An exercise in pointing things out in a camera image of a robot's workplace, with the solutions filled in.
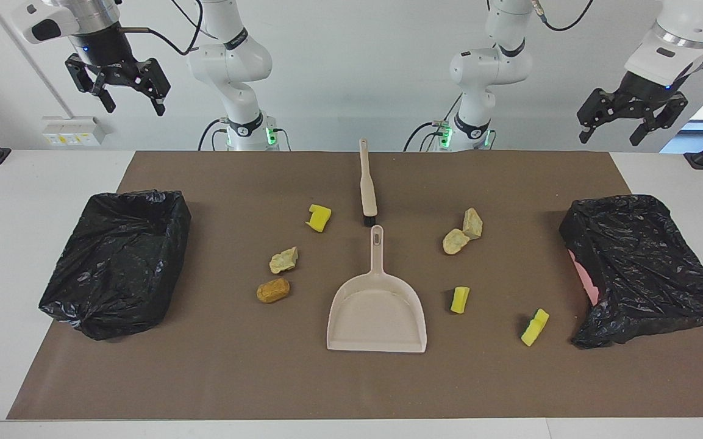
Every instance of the brush handle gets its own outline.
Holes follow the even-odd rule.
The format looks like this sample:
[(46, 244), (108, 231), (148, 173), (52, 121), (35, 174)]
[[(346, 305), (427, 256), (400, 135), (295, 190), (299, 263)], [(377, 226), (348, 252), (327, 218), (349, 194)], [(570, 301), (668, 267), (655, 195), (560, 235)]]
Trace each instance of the brush handle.
[(384, 228), (381, 226), (370, 229), (370, 273), (384, 273)]
[(379, 208), (376, 203), (376, 188), (373, 186), (373, 178), (370, 176), (367, 139), (359, 141), (359, 161), (362, 165), (362, 178), (359, 182), (359, 189), (362, 192), (362, 213), (365, 216), (376, 216), (379, 214)]

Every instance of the black cable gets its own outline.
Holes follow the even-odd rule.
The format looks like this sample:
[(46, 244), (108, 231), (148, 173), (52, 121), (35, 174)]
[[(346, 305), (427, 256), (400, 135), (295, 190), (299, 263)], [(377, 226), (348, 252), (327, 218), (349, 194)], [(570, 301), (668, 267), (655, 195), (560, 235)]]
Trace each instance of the black cable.
[[(180, 11), (181, 14), (184, 14), (184, 17), (186, 17), (186, 20), (189, 20), (189, 23), (191, 23), (192, 26), (195, 26), (195, 27), (197, 26), (197, 23), (193, 22), (193, 20), (191, 19), (191, 17), (189, 17), (189, 14), (187, 14), (186, 11), (184, 11), (184, 9), (180, 7), (180, 5), (178, 4), (178, 1), (177, 1), (177, 0), (170, 0), (170, 2), (172, 2), (173, 5), (175, 5), (175, 8), (178, 8), (178, 11)], [(202, 27), (201, 27), (201, 25), (200, 25), (200, 32), (201, 32), (203, 35), (205, 35), (206, 37), (211, 37), (211, 38), (214, 39), (214, 40), (217, 40), (217, 39), (218, 39), (218, 38), (214, 37), (213, 35), (211, 35), (211, 34), (209, 34), (209, 33), (206, 33), (206, 32), (205, 32), (204, 30), (202, 30), (201, 28), (202, 28)]]
[(408, 140), (405, 142), (405, 147), (402, 148), (402, 152), (408, 151), (408, 145), (410, 144), (410, 141), (413, 140), (413, 136), (415, 136), (419, 131), (423, 130), (424, 128), (429, 127), (430, 125), (432, 125), (432, 122), (425, 122), (422, 123), (422, 125), (416, 127), (416, 130), (413, 130), (413, 133), (410, 134)]
[(582, 19), (585, 17), (585, 14), (587, 13), (587, 11), (590, 10), (590, 6), (592, 6), (593, 3), (594, 0), (589, 0), (589, 2), (587, 2), (587, 5), (585, 6), (585, 10), (582, 11), (582, 14), (576, 19), (575, 22), (569, 24), (566, 27), (554, 27), (549, 24), (549, 22), (546, 20), (544, 21), (544, 24), (546, 25), (546, 27), (550, 28), (551, 30), (554, 30), (555, 32), (563, 32), (564, 30), (569, 30), (570, 28), (576, 26), (580, 21), (582, 21)]
[(213, 151), (215, 151), (215, 136), (218, 133), (226, 133), (226, 130), (222, 128), (220, 130), (213, 131), (213, 134), (210, 135), (210, 145), (211, 148), (213, 148)]
[(205, 128), (205, 131), (202, 131), (202, 137), (200, 137), (200, 144), (197, 146), (197, 151), (202, 151), (202, 144), (204, 142), (204, 137), (207, 136), (207, 131), (210, 131), (210, 129), (213, 127), (213, 125), (216, 125), (217, 123), (221, 122), (220, 119), (213, 120), (211, 123), (207, 125)]
[(427, 141), (427, 137), (432, 137), (430, 141), (430, 145), (432, 145), (432, 141), (435, 139), (435, 137), (440, 136), (441, 133), (427, 133), (426, 136), (424, 136), (423, 139), (421, 139), (421, 145), (419, 145), (419, 152), (422, 152), (424, 150), (424, 142)]
[(292, 144), (289, 142), (289, 133), (287, 133), (284, 128), (273, 128), (273, 133), (284, 133), (284, 136), (287, 136), (287, 148), (289, 148), (289, 152), (292, 152)]
[[(446, 112), (446, 116), (443, 117), (443, 122), (446, 122), (446, 120), (449, 119), (449, 115), (451, 114), (452, 111), (454, 111), (454, 107), (457, 106), (457, 103), (460, 102), (460, 99), (461, 99), (461, 98), (462, 98), (462, 93), (460, 93), (460, 95), (457, 97), (457, 99), (454, 100), (454, 103), (451, 105), (451, 108), (449, 109), (449, 111)], [(435, 130), (435, 133), (433, 133), (433, 134), (438, 134), (438, 133), (440, 133), (440, 130), (441, 130), (441, 127), (438, 127), (438, 128)], [(435, 140), (435, 137), (432, 137), (432, 139), (430, 139), (430, 144), (427, 145), (427, 150), (428, 150), (428, 151), (430, 150), (430, 148), (432, 148), (432, 141), (434, 141), (434, 140)]]
[(123, 34), (151, 34), (151, 35), (155, 35), (155, 36), (161, 38), (162, 41), (164, 41), (165, 43), (170, 45), (170, 47), (173, 48), (173, 50), (175, 50), (175, 52), (178, 52), (179, 55), (186, 56), (195, 50), (194, 43), (197, 42), (197, 38), (200, 35), (200, 30), (202, 27), (202, 18), (204, 17), (202, 2), (200, 0), (196, 0), (196, 1), (200, 7), (200, 17), (197, 22), (197, 29), (194, 31), (194, 36), (192, 37), (191, 42), (189, 43), (189, 47), (186, 50), (180, 50), (178, 48), (178, 46), (175, 45), (175, 43), (170, 41), (164, 35), (158, 33), (156, 30), (151, 29), (150, 27), (122, 27), (120, 29), (120, 32)]

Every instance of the pink object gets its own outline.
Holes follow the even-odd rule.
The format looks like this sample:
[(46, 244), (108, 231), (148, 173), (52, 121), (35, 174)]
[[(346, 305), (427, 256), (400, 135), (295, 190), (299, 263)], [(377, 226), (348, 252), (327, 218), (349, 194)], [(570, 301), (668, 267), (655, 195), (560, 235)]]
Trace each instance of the pink object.
[(590, 298), (590, 303), (592, 303), (593, 306), (597, 305), (598, 296), (600, 295), (598, 287), (594, 286), (593, 280), (590, 279), (590, 275), (587, 273), (587, 270), (585, 270), (585, 267), (582, 267), (582, 264), (576, 261), (576, 256), (574, 255), (574, 253), (571, 252), (571, 250), (568, 250), (568, 253), (571, 255), (571, 259), (574, 261), (576, 271), (579, 273), (579, 278), (582, 280), (582, 285), (585, 287), (585, 291), (587, 292), (587, 295)]

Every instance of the white table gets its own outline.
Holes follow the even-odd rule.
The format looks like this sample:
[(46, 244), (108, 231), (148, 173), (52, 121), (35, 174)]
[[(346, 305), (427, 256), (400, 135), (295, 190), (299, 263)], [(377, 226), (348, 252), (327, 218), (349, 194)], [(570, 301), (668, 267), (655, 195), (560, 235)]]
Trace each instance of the white table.
[[(51, 319), (35, 303), (90, 195), (115, 191), (133, 152), (14, 151), (0, 166), (0, 437), (703, 437), (702, 419), (5, 421)], [(703, 172), (680, 155), (613, 154), (633, 193), (672, 211), (703, 263)]]

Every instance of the brown mat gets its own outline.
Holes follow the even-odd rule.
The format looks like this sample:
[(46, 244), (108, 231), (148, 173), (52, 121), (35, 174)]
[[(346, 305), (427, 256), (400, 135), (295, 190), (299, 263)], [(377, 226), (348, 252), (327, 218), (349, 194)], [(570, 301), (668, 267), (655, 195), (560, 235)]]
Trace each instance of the brown mat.
[[(588, 299), (557, 228), (576, 198), (629, 193), (608, 154), (371, 154), (371, 169), (385, 269), (420, 295), (424, 355), (324, 347), (335, 291), (368, 270), (357, 155), (139, 152), (120, 191), (181, 190), (193, 214), (172, 307), (117, 342), (54, 323), (9, 419), (703, 416), (703, 328), (569, 343)], [(311, 203), (334, 210), (323, 234), (304, 225)], [(470, 206), (484, 236), (444, 255)], [(293, 245), (293, 294), (257, 302)], [(462, 316), (447, 311), (458, 285)], [(552, 316), (527, 348), (539, 307)]]

